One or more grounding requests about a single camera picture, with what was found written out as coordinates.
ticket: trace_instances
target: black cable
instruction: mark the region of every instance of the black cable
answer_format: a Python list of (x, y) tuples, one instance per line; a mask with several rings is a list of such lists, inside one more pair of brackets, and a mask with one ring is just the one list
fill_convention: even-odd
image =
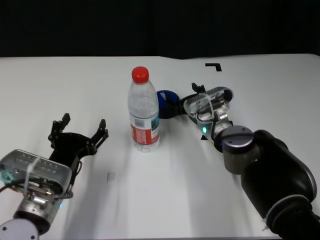
[[(12, 188), (12, 187), (17, 186), (19, 184), (24, 184), (25, 181), (26, 181), (25, 179), (13, 180), (12, 182), (10, 182), (10, 183), (4, 185), (2, 188), (0, 188), (0, 193), (2, 193), (6, 189)], [(32, 178), (32, 179), (29, 179), (29, 183), (30, 182), (33, 182), (36, 184), (42, 184), (44, 181), (41, 179), (38, 179), (38, 178)]]

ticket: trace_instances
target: red bottle cap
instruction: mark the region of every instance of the red bottle cap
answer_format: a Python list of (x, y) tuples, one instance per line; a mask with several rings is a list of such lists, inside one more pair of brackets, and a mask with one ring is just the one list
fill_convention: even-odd
[(144, 66), (137, 66), (132, 70), (132, 79), (136, 84), (145, 84), (149, 80), (149, 71)]

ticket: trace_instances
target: table surface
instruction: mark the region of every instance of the table surface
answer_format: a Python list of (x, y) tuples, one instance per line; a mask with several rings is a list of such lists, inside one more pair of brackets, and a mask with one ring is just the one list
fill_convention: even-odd
[[(0, 58), (0, 156), (22, 149), (48, 158), (52, 121), (64, 113), (71, 116), (65, 132), (91, 137), (101, 118), (109, 130), (98, 153), (83, 159), (74, 197), (41, 239), (274, 237), (187, 116), (160, 120), (155, 152), (133, 147), (127, 94), (136, 66), (149, 69), (156, 90), (180, 97), (193, 93), (193, 82), (231, 88), (230, 119), (283, 140), (320, 183), (318, 56)], [(21, 200), (11, 190), (0, 194), (0, 223)], [(313, 207), (320, 213), (319, 197)]]

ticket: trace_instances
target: black background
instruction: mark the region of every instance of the black background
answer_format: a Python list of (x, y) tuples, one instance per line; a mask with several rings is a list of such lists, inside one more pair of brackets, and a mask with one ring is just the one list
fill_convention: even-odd
[(320, 55), (319, 0), (0, 0), (0, 57)]

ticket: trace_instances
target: black corner marker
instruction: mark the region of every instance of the black corner marker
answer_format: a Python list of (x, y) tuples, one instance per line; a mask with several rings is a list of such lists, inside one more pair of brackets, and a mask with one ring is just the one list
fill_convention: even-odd
[(207, 62), (207, 63), (205, 64), (205, 66), (206, 66), (206, 67), (215, 67), (215, 70), (216, 70), (217, 72), (222, 72), (220, 63), (210, 63), (210, 62)]

